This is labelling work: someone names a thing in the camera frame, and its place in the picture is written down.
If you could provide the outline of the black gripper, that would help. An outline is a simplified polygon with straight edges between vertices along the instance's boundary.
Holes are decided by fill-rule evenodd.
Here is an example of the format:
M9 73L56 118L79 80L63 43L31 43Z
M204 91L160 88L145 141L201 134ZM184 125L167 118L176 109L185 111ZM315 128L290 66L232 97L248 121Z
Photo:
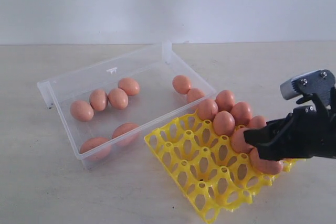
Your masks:
M267 121L262 128L244 131L244 140L258 150L261 159L324 157L335 159L335 93L330 93L330 108L317 94L309 98L315 108L300 106L289 119Z

